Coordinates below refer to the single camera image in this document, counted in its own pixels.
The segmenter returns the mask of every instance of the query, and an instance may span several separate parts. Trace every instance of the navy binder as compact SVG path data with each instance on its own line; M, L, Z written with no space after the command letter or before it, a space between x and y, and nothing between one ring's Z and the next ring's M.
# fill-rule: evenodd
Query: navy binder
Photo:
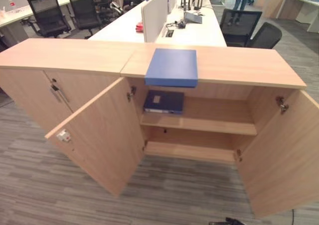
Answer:
M150 90L144 110L147 112L181 114L183 112L184 93Z
M145 76L146 85L197 86L196 50L156 49Z

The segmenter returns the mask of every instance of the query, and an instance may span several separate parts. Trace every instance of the white desk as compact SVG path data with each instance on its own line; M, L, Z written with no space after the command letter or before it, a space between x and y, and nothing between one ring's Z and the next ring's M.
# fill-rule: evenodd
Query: white desk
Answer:
M183 10L178 9L180 0L167 17L167 23L180 20L183 17ZM122 42L144 42L142 33L136 33L136 24L142 21L141 7L142 2L132 10L125 13L120 18L97 32L90 39L103 41L122 41ZM203 0L203 5L210 4L209 0ZM220 30L216 15L212 8L202 8L203 24L188 23L185 29L176 29L173 37L168 38L166 27L159 34L156 43L165 44L188 44L188 45L209 45L226 47L226 42Z
M115 0L119 4L123 3L123 0ZM58 0L61 6L62 12L68 14L64 5L68 5L70 0ZM0 18L0 32L6 37L6 42L12 46L28 38L23 26L20 24L20 20L29 16L32 16L33 12L30 6L25 6L5 13L5 18Z
M90 40L140 42L144 43L143 33L137 33L135 27L142 21L141 8L145 1L104 27Z
M167 17L167 23L180 21L183 18L183 9L178 8L179 5L180 0L177 0L175 8ZM187 23L185 29L171 27L170 29L174 29L172 37L165 37L167 29L164 26L156 43L226 47L227 45L224 36L221 32L214 10L210 6L210 1L203 0L203 6L204 5L209 6L200 9L200 12L204 15L202 16L202 24Z
M284 0L276 18L295 19L310 24L307 31L319 33L319 2L309 0Z

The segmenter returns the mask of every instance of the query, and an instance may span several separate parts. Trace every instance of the jeans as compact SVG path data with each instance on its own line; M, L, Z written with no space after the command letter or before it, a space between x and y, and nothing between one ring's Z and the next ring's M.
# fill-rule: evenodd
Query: jeans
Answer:
M244 10L248 0L236 0L234 10L237 10L241 2L240 10Z

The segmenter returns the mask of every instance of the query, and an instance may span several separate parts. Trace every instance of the door handle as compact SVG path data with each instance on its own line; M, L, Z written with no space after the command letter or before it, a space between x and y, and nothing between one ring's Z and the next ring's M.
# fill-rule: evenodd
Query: door handle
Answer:
M52 79L52 85L51 85L52 89L53 89L54 91L59 91L59 92L60 92L60 95L63 97L63 99L64 99L66 102L70 102L70 101L68 100L68 98L66 97L65 93L63 92L63 90L61 90L58 86L56 86L55 83L56 83L56 79L53 78L53 79Z
M50 88L51 93L53 94L53 96L56 98L56 100L61 103L61 99L60 97L55 93L55 90L53 88Z

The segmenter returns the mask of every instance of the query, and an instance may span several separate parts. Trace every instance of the open cabinet door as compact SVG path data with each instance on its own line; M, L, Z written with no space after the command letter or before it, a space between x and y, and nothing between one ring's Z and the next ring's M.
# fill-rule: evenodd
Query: open cabinet door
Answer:
M319 200L319 105L296 90L236 159L256 217Z
M115 196L144 154L130 90L125 78L117 79L45 136ZM63 130L70 134L69 142L57 138Z

